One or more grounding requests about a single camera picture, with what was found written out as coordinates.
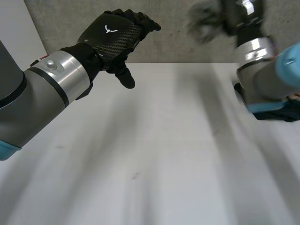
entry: gray concrete wall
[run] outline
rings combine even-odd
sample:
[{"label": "gray concrete wall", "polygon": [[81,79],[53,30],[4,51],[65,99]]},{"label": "gray concrete wall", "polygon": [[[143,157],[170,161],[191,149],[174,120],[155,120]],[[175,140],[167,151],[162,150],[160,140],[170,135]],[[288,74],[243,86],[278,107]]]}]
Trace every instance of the gray concrete wall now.
[{"label": "gray concrete wall", "polygon": [[[187,11],[195,0],[25,0],[48,53],[74,45],[105,10],[144,12],[161,26],[130,55],[128,62],[234,62],[235,40],[219,36],[200,46],[186,35]],[[300,41],[300,0],[267,0],[265,29],[280,50]]]}]

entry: carbon fiber hand cover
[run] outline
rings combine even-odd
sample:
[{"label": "carbon fiber hand cover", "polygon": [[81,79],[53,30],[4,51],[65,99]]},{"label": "carbon fiber hand cover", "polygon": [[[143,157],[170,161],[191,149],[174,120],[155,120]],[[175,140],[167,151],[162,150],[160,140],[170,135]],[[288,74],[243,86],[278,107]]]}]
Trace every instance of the carbon fiber hand cover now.
[{"label": "carbon fiber hand cover", "polygon": [[117,56],[133,51],[140,35],[141,29],[130,20],[102,14],[80,36],[78,43],[86,43],[95,49],[103,61],[102,70],[107,70]]},{"label": "carbon fiber hand cover", "polygon": [[135,81],[125,61],[137,44],[147,34],[161,27],[143,13],[121,9],[105,11],[80,36],[77,43],[91,46],[101,59],[101,70],[106,70],[120,80],[127,88]]}]

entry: teal cap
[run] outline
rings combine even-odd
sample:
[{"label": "teal cap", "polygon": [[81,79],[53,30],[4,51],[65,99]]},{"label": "teal cap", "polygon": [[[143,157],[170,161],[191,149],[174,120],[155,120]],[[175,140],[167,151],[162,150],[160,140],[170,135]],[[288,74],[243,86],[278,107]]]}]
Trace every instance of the teal cap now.
[{"label": "teal cap", "polygon": [[7,160],[21,148],[0,141],[0,161]]},{"label": "teal cap", "polygon": [[285,84],[300,88],[300,43],[289,47],[277,58],[276,72]]}]

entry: wall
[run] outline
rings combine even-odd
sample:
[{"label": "wall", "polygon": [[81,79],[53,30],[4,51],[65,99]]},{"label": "wall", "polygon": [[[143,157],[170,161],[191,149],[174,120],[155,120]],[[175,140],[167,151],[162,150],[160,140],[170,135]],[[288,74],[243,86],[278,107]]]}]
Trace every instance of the wall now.
[{"label": "wall", "polygon": [[[235,40],[218,37],[198,46],[185,32],[187,11],[195,0],[25,0],[49,53],[76,43],[84,29],[105,10],[128,8],[157,21],[160,32],[150,34],[131,54],[129,62],[233,62]],[[267,0],[265,28],[280,50],[300,41],[299,0]]]},{"label": "wall", "polygon": [[0,40],[22,70],[46,55],[23,0],[1,0],[0,21]]}]

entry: small button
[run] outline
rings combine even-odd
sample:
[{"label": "small button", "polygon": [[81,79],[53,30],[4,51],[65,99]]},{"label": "small button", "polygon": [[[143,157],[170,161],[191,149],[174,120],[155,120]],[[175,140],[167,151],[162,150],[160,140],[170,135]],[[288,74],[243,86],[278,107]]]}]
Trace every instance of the small button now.
[{"label": "small button", "polygon": [[48,60],[46,62],[46,64],[47,64],[47,67],[49,70],[55,70],[57,68],[57,66],[53,60]]}]

